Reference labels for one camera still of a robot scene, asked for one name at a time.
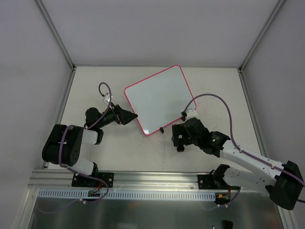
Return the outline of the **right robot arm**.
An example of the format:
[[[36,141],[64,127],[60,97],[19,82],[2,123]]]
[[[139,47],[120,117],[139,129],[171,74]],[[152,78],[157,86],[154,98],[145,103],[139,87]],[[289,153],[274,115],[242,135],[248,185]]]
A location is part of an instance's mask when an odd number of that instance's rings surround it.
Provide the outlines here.
[[[276,205],[286,210],[293,210],[305,186],[296,163],[282,163],[246,152],[232,137],[218,131],[210,132],[195,117],[172,125],[172,142],[177,152],[184,151],[185,146],[194,145],[208,155],[246,169],[240,171],[221,164],[213,174],[213,183],[220,189],[227,185],[244,187],[268,195]]]

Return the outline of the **pink framed whiteboard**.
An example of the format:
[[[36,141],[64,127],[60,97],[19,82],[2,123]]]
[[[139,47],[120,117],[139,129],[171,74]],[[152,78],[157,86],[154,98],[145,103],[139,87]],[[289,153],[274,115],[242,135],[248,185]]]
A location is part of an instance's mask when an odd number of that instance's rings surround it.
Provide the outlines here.
[[[189,102],[189,108],[196,109],[193,93],[179,65],[127,86],[124,95],[146,136],[181,119]]]

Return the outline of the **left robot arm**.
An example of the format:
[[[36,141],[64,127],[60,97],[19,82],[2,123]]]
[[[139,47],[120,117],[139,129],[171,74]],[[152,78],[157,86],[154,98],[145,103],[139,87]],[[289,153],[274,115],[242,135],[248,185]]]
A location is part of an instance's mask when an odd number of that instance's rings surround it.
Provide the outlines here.
[[[104,132],[102,127],[113,122],[126,125],[138,117],[119,105],[111,104],[106,111],[100,113],[91,107],[85,112],[85,125],[56,124],[42,150],[45,162],[60,165],[73,173],[72,187],[95,188],[113,187],[114,174],[99,172],[96,163],[81,156],[83,145],[99,145]]]

